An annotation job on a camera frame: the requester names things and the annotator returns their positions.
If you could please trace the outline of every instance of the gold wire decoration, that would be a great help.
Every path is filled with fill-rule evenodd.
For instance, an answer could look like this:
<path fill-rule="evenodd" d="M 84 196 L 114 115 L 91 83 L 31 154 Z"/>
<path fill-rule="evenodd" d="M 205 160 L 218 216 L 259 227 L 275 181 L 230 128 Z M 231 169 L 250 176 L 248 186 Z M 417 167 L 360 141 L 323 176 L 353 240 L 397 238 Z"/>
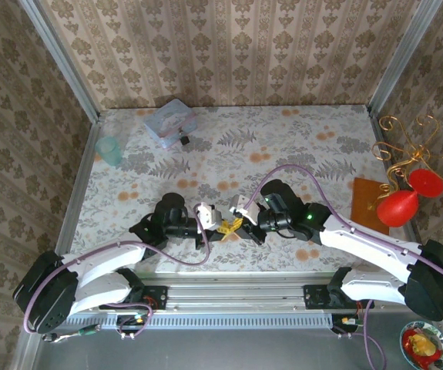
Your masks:
<path fill-rule="evenodd" d="M 408 132 L 404 128 L 403 123 L 395 116 L 384 116 L 379 119 L 378 123 L 383 131 L 388 132 L 392 131 L 395 126 L 399 126 L 402 133 L 404 134 L 404 138 L 406 139 L 406 144 L 404 145 L 404 148 L 400 148 L 398 146 L 391 145 L 390 143 L 386 143 L 385 141 L 378 141 L 372 146 L 372 153 L 378 160 L 391 160 L 392 150 L 403 153 L 402 157 L 404 159 L 388 168 L 387 176 L 390 183 L 383 183 L 382 185 L 380 185 L 380 188 L 384 193 L 381 194 L 374 202 L 374 204 L 372 204 L 369 208 L 375 208 L 377 202 L 380 199 L 388 197 L 393 192 L 399 190 L 399 183 L 397 178 L 403 179 L 405 183 L 409 187 L 411 187 L 408 178 L 409 174 L 415 167 L 426 167 L 426 169 L 435 173 L 443 180 L 443 177 L 440 176 L 437 171 L 433 170 L 429 163 L 430 159 L 443 160 L 443 156 L 432 154 L 428 148 L 428 145 L 431 143 L 433 138 L 438 134 L 438 131 L 440 130 L 440 123 L 433 116 L 424 115 L 416 117 L 415 124 L 419 125 L 420 127 L 435 125 L 431 135 L 424 143 L 414 143 Z"/>

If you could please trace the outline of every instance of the yellow object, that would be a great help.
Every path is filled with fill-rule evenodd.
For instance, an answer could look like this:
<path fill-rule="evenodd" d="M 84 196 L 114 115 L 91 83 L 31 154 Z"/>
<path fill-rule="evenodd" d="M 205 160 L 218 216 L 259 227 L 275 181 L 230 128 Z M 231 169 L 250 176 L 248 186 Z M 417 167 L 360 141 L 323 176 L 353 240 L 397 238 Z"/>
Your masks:
<path fill-rule="evenodd" d="M 243 218 L 236 218 L 232 224 L 230 224 L 228 221 L 223 220 L 223 223 L 220 227 L 218 227 L 218 232 L 225 234 L 222 241 L 224 241 L 228 235 L 232 234 L 236 230 L 240 229 L 240 226 L 242 226 Z"/>
<path fill-rule="evenodd" d="M 413 352 L 418 356 L 432 356 L 437 351 L 437 347 L 425 334 L 415 334 L 409 341 L 413 345 Z"/>

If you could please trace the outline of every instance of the gray leaf pattern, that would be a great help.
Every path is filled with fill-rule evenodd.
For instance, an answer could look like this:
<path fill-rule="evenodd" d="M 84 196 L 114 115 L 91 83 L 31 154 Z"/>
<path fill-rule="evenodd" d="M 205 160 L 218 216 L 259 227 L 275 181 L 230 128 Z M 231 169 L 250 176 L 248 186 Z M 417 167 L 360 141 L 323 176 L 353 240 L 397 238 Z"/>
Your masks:
<path fill-rule="evenodd" d="M 156 145 L 143 129 L 148 109 L 108 111 L 105 128 L 112 131 L 134 124 L 129 127 L 121 164 L 110 167 L 97 159 L 93 165 L 73 252 L 119 236 L 150 213 L 168 192 L 181 194 L 189 212 L 194 204 L 205 201 L 232 220 L 230 199 L 236 194 L 250 196 L 269 171 L 285 163 L 312 172 L 345 217 L 351 208 L 349 184 L 355 177 L 386 179 L 382 163 L 364 150 L 365 144 L 370 147 L 375 141 L 364 107 L 206 107 L 194 111 L 198 128 L 189 135 L 190 143 L 177 143 L 168 150 Z M 350 138 L 358 140 L 357 145 L 351 142 L 351 148 L 357 149 L 345 153 L 340 146 L 348 147 Z M 274 178 L 288 183 L 305 202 L 320 200 L 315 186 L 300 173 L 282 171 Z M 261 246 L 228 239 L 214 243 L 212 257 L 200 267 L 178 266 L 156 256 L 138 268 L 144 272 L 334 271 L 357 260 L 335 249 L 272 234 Z M 203 257 L 191 240 L 172 240 L 168 253 L 190 262 Z"/>

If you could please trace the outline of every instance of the clear plastic box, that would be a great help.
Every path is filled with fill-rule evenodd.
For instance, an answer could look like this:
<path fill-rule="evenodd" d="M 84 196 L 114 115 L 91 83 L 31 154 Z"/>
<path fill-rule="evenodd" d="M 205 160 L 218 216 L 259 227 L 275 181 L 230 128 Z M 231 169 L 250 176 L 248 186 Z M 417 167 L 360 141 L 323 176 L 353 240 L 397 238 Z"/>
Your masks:
<path fill-rule="evenodd" d="M 191 108 L 175 99 L 147 116 L 144 124 L 151 137 L 168 148 L 197 128 L 197 118 Z"/>

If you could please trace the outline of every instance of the plate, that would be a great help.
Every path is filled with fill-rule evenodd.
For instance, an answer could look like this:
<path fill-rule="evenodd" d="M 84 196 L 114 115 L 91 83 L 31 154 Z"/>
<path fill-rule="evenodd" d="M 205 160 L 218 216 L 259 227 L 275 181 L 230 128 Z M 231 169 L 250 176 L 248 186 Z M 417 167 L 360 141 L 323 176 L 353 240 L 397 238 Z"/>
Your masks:
<path fill-rule="evenodd" d="M 428 367 L 428 370 L 440 369 L 443 370 L 443 334 L 440 330 L 438 330 L 434 325 L 431 325 L 424 321 L 412 321 L 409 324 L 406 324 L 401 330 L 401 334 L 399 335 L 399 347 L 401 348 L 401 352 L 403 353 L 404 358 L 409 362 L 411 366 L 416 368 L 417 370 L 422 370 L 421 367 L 414 363 L 414 360 L 411 356 L 404 350 L 402 344 L 402 338 L 405 331 L 409 329 L 420 329 L 423 334 L 425 334 L 436 346 L 437 348 L 442 349 L 442 356 L 436 362 L 431 364 Z"/>

